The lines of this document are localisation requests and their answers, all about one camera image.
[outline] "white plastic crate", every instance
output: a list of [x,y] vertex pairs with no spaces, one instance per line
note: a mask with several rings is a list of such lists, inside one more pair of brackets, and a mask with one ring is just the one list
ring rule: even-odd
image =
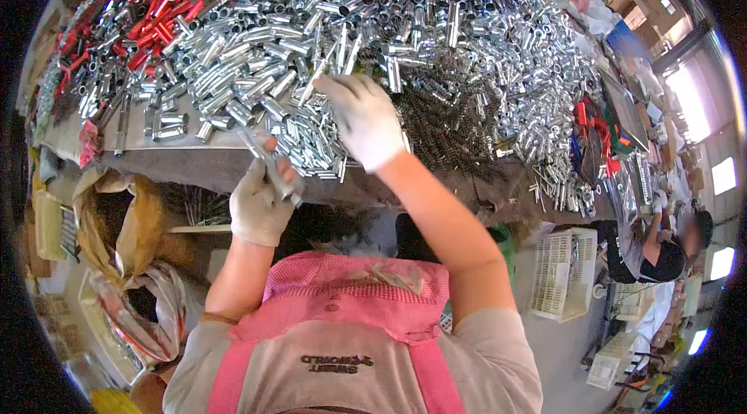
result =
[[44,260],[65,260],[60,248],[62,202],[47,191],[33,193],[33,220],[37,236],[37,255]]
[[594,355],[586,383],[609,391],[633,361],[638,333],[617,333]]
[[[578,263],[570,276],[574,235],[578,242]],[[573,227],[543,237],[535,254],[529,311],[559,323],[585,315],[592,300],[596,256],[595,230]]]
[[90,276],[90,270],[86,270],[83,276],[83,282],[81,289],[78,293],[78,302],[83,311],[83,315],[86,318],[88,326],[98,341],[98,345],[106,353],[109,361],[117,369],[117,372],[122,376],[123,379],[132,385],[137,377],[146,370],[146,356],[138,354],[136,350],[130,347],[125,347],[124,342],[118,340],[111,332],[109,324],[107,323],[108,316],[98,305],[98,299],[96,293],[91,288],[88,278]]
[[643,282],[615,284],[612,314],[618,320],[639,321],[654,302],[654,285]]

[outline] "hand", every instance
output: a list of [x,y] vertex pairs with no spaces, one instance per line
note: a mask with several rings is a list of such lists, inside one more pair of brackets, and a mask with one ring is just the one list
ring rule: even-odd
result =
[[662,210],[666,207],[667,204],[667,198],[666,198],[666,192],[659,189],[656,192],[654,192],[654,213],[661,214]]
[[405,149],[395,107],[368,76],[322,75],[314,87],[330,98],[340,137],[367,173]]
[[[265,148],[273,151],[277,139],[270,137]],[[299,182],[298,173],[287,158],[275,165],[285,182]],[[245,241],[267,247],[277,247],[293,214],[294,205],[279,198],[275,187],[265,178],[267,167],[261,159],[252,161],[246,175],[231,194],[231,232]]]

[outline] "apron strap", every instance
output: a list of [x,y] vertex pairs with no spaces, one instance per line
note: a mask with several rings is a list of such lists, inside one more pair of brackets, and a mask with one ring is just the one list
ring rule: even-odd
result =
[[436,338],[408,344],[407,349],[428,414],[464,414],[462,399]]
[[209,414],[236,414],[256,342],[235,341],[223,356],[208,399]]

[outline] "gray shirt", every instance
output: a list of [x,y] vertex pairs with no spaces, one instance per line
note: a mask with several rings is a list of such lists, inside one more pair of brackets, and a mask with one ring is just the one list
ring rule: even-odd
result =
[[[164,412],[205,412],[231,325],[201,323],[163,396]],[[466,316],[438,346],[466,412],[540,412],[542,388],[518,313]],[[306,321],[255,346],[238,412],[308,407],[426,414],[406,344],[379,328]]]

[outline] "glove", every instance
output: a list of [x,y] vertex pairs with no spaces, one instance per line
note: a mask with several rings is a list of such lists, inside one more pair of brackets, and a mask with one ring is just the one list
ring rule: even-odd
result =
[[[266,147],[274,148],[276,139],[271,140]],[[300,182],[286,158],[278,159],[275,164],[285,182]],[[231,194],[231,232],[245,241],[277,247],[294,205],[279,198],[275,187],[265,179],[266,172],[265,162],[256,158]]]
[[656,192],[654,192],[654,213],[661,213],[661,211],[666,207],[667,204],[667,198],[666,198],[666,192],[659,189]]
[[340,138],[367,173],[405,149],[395,107],[368,76],[322,75],[314,87],[330,98]]

